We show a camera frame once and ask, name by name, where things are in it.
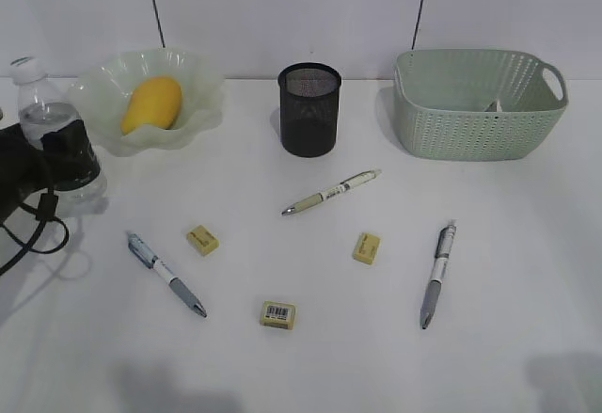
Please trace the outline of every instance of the eraser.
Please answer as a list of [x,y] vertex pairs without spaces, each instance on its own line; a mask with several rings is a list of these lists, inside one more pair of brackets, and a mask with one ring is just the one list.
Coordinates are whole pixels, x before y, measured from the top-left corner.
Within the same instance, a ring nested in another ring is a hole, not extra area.
[[367,232],[362,232],[354,250],[354,259],[372,265],[379,244],[380,238],[372,236]]
[[186,238],[203,256],[219,247],[219,241],[203,226],[194,228],[186,234]]
[[288,303],[263,302],[260,323],[263,326],[274,326],[292,330],[296,307]]

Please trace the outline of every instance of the white table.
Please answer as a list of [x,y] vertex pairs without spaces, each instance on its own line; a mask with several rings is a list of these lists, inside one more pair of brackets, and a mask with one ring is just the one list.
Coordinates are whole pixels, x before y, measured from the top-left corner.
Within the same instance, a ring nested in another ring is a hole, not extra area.
[[[410,156],[380,81],[343,83],[337,146],[318,159],[280,146],[275,81],[226,82],[223,123],[182,150],[98,148],[107,209],[68,220],[68,250],[0,278],[0,411],[601,411],[602,82],[569,87],[552,134],[513,162]],[[2,80],[2,127],[15,97]],[[377,180],[280,216],[373,167]],[[449,218],[451,266],[423,331]],[[20,220],[10,223],[33,226]],[[205,258],[184,238],[197,224],[221,242]],[[125,230],[200,296],[208,320],[128,251]],[[362,231],[382,238],[373,266],[351,258]],[[2,239],[5,261],[16,247]],[[264,300],[297,306],[294,331],[259,324]]]

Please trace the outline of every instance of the bowl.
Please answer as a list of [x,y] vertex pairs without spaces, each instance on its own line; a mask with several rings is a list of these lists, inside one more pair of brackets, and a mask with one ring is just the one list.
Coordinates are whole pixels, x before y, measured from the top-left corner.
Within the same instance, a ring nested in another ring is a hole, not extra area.
[[[123,135],[121,120],[132,93],[145,80],[158,76],[180,83],[180,115],[169,129],[145,124]],[[222,80],[207,61],[190,52],[169,48],[132,51],[80,75],[67,99],[84,120],[90,140],[115,155],[132,155],[147,148],[173,150],[221,123]]]

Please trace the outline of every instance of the white wall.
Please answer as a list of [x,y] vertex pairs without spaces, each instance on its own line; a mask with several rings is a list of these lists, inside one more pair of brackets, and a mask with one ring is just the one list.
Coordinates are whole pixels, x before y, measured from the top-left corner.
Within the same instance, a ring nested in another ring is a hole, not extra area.
[[157,0],[167,44],[229,77],[275,77],[322,61],[345,77],[390,77],[411,47],[420,0]]
[[419,49],[534,53],[569,79],[602,79],[602,0],[425,0]]
[[115,52],[159,44],[151,0],[0,0],[0,75],[23,55],[74,75]]
[[[420,0],[157,0],[166,44],[230,77],[276,77],[319,60],[345,77],[390,77]],[[418,48],[535,53],[571,79],[602,79],[602,0],[425,0]],[[151,0],[0,0],[0,76],[24,54],[76,75],[112,54],[158,46]]]

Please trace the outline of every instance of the mango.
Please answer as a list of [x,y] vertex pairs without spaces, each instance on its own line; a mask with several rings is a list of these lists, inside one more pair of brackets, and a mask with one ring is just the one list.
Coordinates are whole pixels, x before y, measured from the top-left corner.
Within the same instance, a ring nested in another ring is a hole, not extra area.
[[140,84],[130,99],[121,121],[121,131],[127,135],[143,124],[168,129],[180,114],[182,89],[171,77],[153,77]]

